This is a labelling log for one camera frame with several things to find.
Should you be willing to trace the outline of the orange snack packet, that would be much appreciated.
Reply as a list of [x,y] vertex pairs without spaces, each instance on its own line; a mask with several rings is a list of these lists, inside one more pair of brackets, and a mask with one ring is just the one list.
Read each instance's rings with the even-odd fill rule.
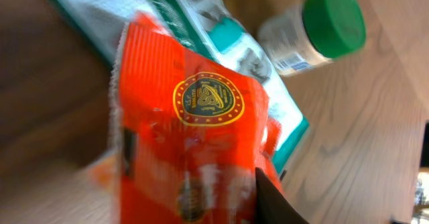
[[95,186],[112,192],[115,185],[116,163],[117,153],[113,150],[108,151],[86,168],[86,176]]

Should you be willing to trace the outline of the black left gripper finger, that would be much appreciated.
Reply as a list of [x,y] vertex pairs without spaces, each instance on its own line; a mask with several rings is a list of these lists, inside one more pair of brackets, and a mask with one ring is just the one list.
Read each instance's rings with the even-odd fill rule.
[[256,224],[308,224],[260,168],[255,169]]

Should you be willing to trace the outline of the green lid seasoning jar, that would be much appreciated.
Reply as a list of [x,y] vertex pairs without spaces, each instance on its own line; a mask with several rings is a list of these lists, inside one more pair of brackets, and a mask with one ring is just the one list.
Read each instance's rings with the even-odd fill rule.
[[357,0],[303,0],[263,23],[257,39],[277,72],[289,76],[360,50],[366,26]]

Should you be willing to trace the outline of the red snack packet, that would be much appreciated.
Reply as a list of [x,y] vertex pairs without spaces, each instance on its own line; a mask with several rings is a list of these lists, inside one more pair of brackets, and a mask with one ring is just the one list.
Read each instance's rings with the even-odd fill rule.
[[120,223],[255,222],[255,173],[280,183],[271,157],[281,131],[255,79],[139,13],[125,33],[118,104]]

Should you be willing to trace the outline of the green white packet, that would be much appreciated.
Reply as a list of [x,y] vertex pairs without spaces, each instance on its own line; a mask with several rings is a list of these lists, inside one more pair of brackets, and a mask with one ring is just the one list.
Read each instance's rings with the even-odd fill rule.
[[51,0],[93,45],[108,68],[115,64],[126,23],[137,13],[154,17],[182,45],[222,66],[256,79],[269,95],[269,115],[281,127],[273,164],[280,176],[308,129],[308,121],[270,59],[230,14],[223,0]]

